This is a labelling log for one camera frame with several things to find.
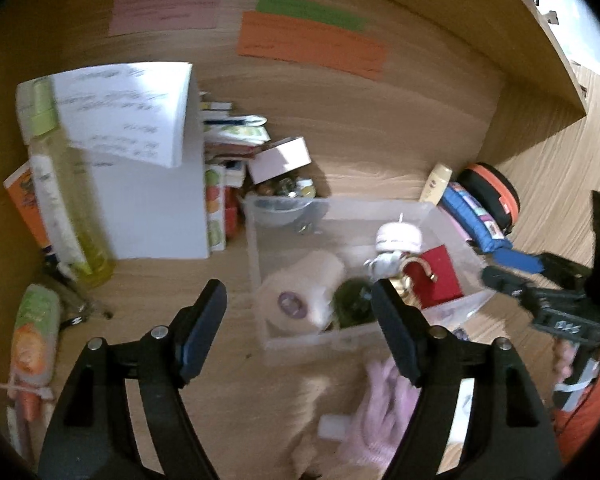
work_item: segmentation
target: screw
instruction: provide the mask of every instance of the screw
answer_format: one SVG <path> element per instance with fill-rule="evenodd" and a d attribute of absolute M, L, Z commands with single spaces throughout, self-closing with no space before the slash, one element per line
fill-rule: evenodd
<path fill-rule="evenodd" d="M 101 337 L 94 337 L 87 343 L 87 348 L 89 350 L 97 350 L 101 346 L 102 346 L 102 338 Z"/>
<path fill-rule="evenodd" d="M 151 329 L 151 337 L 154 339 L 162 339 L 169 333 L 169 329 L 164 325 L 154 326 Z"/>
<path fill-rule="evenodd" d="M 500 350 L 511 350 L 513 348 L 511 341 L 509 341 L 506 337 L 497 337 L 493 340 L 493 342 Z"/>
<path fill-rule="evenodd" d="M 429 328 L 429 335 L 435 339 L 444 339 L 446 337 L 446 328 L 435 325 Z"/>

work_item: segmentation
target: fruit-printed box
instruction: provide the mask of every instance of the fruit-printed box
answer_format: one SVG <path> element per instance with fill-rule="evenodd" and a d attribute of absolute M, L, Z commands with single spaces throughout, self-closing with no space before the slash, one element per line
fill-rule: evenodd
<path fill-rule="evenodd" d="M 206 231 L 209 249 L 224 251 L 224 172 L 226 168 L 208 164 L 205 171 L 206 185 Z"/>

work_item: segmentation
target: white label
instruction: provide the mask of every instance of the white label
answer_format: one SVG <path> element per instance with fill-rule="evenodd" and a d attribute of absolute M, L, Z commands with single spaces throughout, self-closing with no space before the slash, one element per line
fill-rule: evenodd
<path fill-rule="evenodd" d="M 45 228 L 59 259 L 67 265 L 79 264 L 81 270 L 88 272 L 87 259 L 82 252 L 74 226 L 69 220 L 51 157 L 31 155 L 29 161 Z"/>

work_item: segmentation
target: orange book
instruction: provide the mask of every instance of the orange book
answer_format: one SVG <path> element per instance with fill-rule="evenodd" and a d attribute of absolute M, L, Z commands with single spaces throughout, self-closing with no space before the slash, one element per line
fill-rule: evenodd
<path fill-rule="evenodd" d="M 45 253 L 50 252 L 51 243 L 46 236 L 45 225 L 42 223 L 42 216 L 38 209 L 29 163 L 25 162 L 5 180 L 4 187 L 40 248 Z"/>

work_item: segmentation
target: orange sticky note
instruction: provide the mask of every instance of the orange sticky note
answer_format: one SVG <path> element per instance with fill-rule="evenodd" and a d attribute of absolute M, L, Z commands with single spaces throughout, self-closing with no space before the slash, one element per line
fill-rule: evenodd
<path fill-rule="evenodd" d="M 242 14 L 238 55 L 311 63 L 378 80 L 386 48 L 333 25 L 249 10 Z"/>

